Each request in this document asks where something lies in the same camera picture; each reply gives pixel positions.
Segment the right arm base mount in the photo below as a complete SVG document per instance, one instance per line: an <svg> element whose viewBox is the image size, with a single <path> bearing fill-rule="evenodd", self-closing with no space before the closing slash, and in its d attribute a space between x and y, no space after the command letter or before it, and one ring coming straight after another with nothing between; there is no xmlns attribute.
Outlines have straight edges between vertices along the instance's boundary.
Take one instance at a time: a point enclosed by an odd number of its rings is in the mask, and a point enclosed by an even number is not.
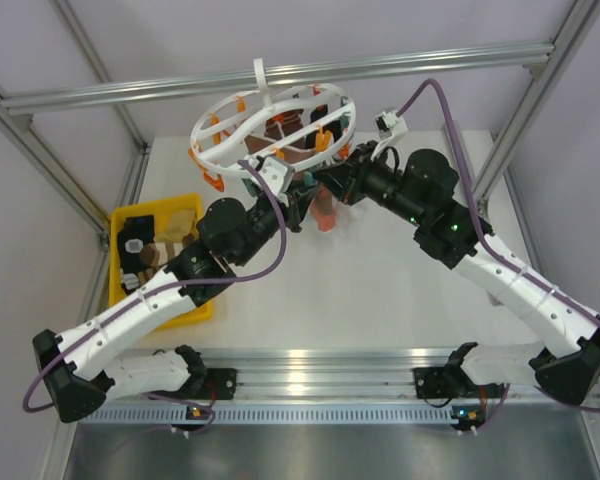
<svg viewBox="0 0 600 480"><path fill-rule="evenodd" d="M462 390L444 367L419 367L413 369L416 396L421 400L446 400L459 398Z"/></svg>

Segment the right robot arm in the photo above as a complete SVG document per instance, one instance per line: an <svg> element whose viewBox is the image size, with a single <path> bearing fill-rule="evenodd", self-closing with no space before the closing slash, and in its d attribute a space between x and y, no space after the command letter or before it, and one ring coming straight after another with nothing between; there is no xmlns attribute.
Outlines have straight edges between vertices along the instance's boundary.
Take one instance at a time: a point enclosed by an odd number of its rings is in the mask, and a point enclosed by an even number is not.
<svg viewBox="0 0 600 480"><path fill-rule="evenodd" d="M414 225L414 240L430 258L482 287L537 336L531 344L468 342L448 358L449 389L470 396L489 384L540 389L580 406L600 377L600 314L548 283L515 255L475 212L453 197L458 173L432 149L389 166L375 145L358 146L345 162L316 172L341 203L368 199Z"/></svg>

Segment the brown striped sock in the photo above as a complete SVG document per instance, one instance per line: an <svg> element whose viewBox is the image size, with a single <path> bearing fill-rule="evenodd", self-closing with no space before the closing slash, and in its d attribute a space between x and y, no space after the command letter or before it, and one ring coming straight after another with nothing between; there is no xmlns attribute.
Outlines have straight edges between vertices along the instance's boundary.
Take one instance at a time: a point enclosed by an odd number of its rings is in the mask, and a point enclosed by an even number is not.
<svg viewBox="0 0 600 480"><path fill-rule="evenodd" d="M154 242L145 245L139 253L139 259L148 267L160 267L173 260L184 249L191 245L191 242Z"/></svg>

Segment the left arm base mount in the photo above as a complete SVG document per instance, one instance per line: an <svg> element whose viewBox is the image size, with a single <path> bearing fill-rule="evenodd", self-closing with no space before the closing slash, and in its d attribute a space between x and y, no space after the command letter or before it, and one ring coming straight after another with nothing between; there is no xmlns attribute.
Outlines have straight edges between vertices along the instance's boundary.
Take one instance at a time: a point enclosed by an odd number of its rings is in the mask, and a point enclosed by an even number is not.
<svg viewBox="0 0 600 480"><path fill-rule="evenodd" d="M237 388L237 370L233 368L209 368L204 378L193 384L193 400L228 401L234 398Z"/></svg>

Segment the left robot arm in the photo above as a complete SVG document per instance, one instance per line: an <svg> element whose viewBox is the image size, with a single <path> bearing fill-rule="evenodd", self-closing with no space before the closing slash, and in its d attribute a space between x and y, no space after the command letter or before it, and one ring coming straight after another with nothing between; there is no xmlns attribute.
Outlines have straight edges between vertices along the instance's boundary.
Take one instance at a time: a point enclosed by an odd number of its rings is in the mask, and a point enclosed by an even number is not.
<svg viewBox="0 0 600 480"><path fill-rule="evenodd" d="M38 381L64 423L81 420L106 402L148 395L192 400L208 381L201 354L187 345L140 357L122 357L136 341L193 312L229 286L272 272L237 276L276 234L296 233L317 193L295 185L287 202L261 192L251 208L235 198L214 201L197 223L198 237L151 279L109 310L83 324L33 340Z"/></svg>

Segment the white round sock hanger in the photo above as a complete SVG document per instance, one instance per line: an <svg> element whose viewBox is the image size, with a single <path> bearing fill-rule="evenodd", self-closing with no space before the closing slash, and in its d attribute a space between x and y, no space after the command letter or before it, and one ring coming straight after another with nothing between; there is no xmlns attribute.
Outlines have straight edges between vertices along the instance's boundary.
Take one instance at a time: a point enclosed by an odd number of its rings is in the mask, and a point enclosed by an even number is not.
<svg viewBox="0 0 600 480"><path fill-rule="evenodd" d="M253 66L257 88L217 102L191 131L188 154L204 180L219 192L230 178L250 182L252 175L240 163L250 165L252 157L284 160L293 166L293 178L346 159L357 120L349 95L330 83L274 93L264 79L263 60Z"/></svg>

